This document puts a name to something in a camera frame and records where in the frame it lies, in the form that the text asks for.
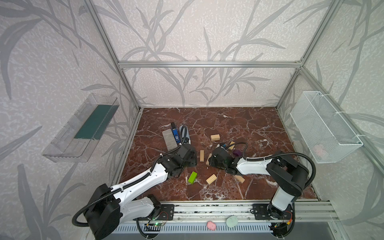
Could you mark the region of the wood block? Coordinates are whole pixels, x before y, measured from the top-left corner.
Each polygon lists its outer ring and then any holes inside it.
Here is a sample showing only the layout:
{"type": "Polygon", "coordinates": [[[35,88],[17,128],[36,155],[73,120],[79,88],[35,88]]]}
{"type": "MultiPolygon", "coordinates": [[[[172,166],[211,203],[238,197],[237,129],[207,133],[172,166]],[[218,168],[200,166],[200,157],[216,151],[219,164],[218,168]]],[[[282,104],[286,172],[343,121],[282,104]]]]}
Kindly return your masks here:
{"type": "Polygon", "coordinates": [[[217,176],[215,174],[211,175],[209,178],[206,179],[206,182],[208,185],[212,184],[217,180],[217,176]]]}
{"type": "Polygon", "coordinates": [[[219,134],[211,135],[211,141],[216,142],[221,139],[221,136],[219,134]]]}
{"type": "Polygon", "coordinates": [[[205,161],[205,151],[200,150],[200,162],[204,162],[204,161],[205,161]]]}
{"type": "Polygon", "coordinates": [[[245,182],[245,179],[242,177],[242,176],[235,176],[235,178],[239,181],[239,182],[241,182],[241,183],[244,183],[245,182]]]}
{"type": "Polygon", "coordinates": [[[228,149],[230,151],[232,151],[234,149],[234,146],[235,146],[235,142],[232,141],[232,142],[230,142],[230,145],[229,145],[228,149]]]}
{"type": "Polygon", "coordinates": [[[208,158],[207,158],[207,161],[206,161],[206,165],[209,166],[210,165],[210,160],[212,158],[212,153],[209,154],[208,158]]]}

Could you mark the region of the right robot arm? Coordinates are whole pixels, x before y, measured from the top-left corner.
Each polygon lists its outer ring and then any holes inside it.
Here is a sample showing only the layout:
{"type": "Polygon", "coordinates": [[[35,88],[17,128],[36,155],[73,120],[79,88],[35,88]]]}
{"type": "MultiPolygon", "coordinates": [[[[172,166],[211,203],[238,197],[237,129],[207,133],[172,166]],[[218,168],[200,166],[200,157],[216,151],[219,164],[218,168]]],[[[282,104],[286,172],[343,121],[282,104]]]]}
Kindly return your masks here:
{"type": "Polygon", "coordinates": [[[281,215],[303,193],[316,176],[314,162],[302,153],[278,152],[265,157],[234,157],[224,147],[216,148],[209,157],[211,167],[233,176],[267,175],[278,184],[269,212],[281,215]]]}

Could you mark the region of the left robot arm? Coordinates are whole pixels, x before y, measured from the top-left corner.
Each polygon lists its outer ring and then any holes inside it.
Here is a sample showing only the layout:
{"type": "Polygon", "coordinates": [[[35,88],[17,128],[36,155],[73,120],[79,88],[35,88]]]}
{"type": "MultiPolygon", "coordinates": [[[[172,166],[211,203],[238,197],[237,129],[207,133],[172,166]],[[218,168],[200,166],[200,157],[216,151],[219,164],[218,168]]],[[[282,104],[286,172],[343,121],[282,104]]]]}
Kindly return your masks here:
{"type": "Polygon", "coordinates": [[[139,196],[150,188],[181,175],[183,170],[197,164],[197,151],[184,143],[171,153],[161,155],[143,173],[112,187],[103,184],[94,191],[88,204],[80,210],[96,240],[110,235],[121,222],[145,218],[159,207],[154,197],[139,196]]]}

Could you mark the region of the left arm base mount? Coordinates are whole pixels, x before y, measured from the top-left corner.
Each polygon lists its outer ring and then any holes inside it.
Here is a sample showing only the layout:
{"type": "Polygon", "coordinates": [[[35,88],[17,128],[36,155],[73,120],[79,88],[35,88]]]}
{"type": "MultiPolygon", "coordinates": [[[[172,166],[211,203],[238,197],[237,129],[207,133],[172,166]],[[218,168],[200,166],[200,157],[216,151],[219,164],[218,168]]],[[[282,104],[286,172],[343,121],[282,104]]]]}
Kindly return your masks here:
{"type": "Polygon", "coordinates": [[[174,218],[175,205],[173,204],[161,204],[156,206],[154,210],[148,216],[151,221],[171,221],[174,218]]]}

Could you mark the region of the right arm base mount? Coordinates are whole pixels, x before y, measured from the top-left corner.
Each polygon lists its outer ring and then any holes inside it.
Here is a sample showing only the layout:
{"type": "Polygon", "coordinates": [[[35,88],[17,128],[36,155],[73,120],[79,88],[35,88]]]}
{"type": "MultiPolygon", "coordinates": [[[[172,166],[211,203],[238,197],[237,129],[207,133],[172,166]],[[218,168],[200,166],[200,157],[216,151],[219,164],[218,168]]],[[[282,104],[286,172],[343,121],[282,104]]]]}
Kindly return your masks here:
{"type": "Polygon", "coordinates": [[[250,213],[256,220],[281,220],[287,222],[293,219],[295,211],[292,205],[288,205],[284,211],[272,206],[272,204],[253,204],[250,213]]]}

